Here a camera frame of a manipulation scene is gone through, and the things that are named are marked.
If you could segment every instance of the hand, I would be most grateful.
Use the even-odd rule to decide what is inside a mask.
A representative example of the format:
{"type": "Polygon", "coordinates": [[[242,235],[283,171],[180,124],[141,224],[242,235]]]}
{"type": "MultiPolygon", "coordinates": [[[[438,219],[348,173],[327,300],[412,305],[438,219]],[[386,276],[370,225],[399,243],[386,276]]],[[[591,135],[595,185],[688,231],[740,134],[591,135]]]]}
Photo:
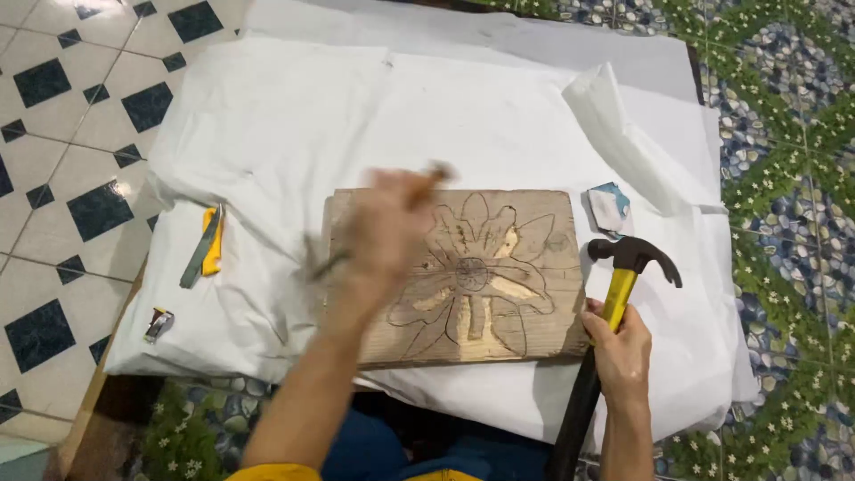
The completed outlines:
{"type": "Polygon", "coordinates": [[[424,236],[433,227],[429,199],[412,205],[414,193],[432,181],[404,170],[375,170],[347,230],[345,284],[370,311],[379,310],[404,283],[424,236]]]}
{"type": "Polygon", "coordinates": [[[589,312],[583,312],[582,322],[594,339],[594,358],[603,395],[610,410],[642,403],[648,405],[647,383],[650,371],[650,331],[633,305],[627,305],[617,333],[600,317],[603,303],[588,299],[589,312]]]}

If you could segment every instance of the hammer head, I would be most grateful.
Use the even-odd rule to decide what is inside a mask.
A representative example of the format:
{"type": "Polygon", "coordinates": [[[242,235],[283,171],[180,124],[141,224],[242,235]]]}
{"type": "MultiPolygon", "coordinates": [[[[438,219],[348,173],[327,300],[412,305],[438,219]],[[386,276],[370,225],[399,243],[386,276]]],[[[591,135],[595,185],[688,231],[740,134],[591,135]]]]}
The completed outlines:
{"type": "Polygon", "coordinates": [[[637,274],[644,271],[648,262],[655,260],[662,267],[662,272],[664,272],[668,282],[671,282],[678,288],[683,287],[680,272],[677,271],[677,266],[674,265],[674,262],[664,252],[644,239],[628,235],[622,237],[617,242],[610,242],[606,239],[594,239],[588,243],[588,255],[594,261],[614,256],[615,269],[634,270],[637,274]]]}

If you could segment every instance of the yellow hammer handle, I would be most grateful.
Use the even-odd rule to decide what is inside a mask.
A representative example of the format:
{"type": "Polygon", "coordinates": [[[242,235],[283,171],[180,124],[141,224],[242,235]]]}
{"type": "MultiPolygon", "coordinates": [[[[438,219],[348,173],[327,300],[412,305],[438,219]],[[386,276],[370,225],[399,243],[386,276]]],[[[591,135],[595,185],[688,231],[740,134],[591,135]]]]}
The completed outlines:
{"type": "Polygon", "coordinates": [[[634,270],[629,269],[615,269],[615,273],[611,275],[609,293],[605,296],[603,306],[603,319],[609,323],[611,332],[617,332],[617,328],[621,326],[623,311],[629,302],[629,293],[633,292],[638,277],[634,270]]]}

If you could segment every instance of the yellow shirt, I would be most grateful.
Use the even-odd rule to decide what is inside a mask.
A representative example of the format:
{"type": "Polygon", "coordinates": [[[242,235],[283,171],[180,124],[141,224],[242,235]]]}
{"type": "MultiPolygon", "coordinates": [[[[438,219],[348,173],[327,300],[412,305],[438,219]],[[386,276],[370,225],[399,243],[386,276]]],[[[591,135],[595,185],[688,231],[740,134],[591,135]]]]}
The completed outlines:
{"type": "MultiPolygon", "coordinates": [[[[242,469],[226,481],[321,481],[314,469],[299,464],[261,464],[242,469]]],[[[406,481],[480,481],[453,469],[420,474],[406,481]]]]}

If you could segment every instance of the yellow sleeve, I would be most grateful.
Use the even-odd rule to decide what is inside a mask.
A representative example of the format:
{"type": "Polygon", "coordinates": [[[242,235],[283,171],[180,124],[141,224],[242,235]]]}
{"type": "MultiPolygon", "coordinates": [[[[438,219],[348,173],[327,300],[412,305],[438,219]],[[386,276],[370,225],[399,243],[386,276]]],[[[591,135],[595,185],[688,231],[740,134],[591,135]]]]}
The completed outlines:
{"type": "Polygon", "coordinates": [[[226,481],[321,481],[321,475],[299,464],[260,464],[242,469],[226,481]]]}

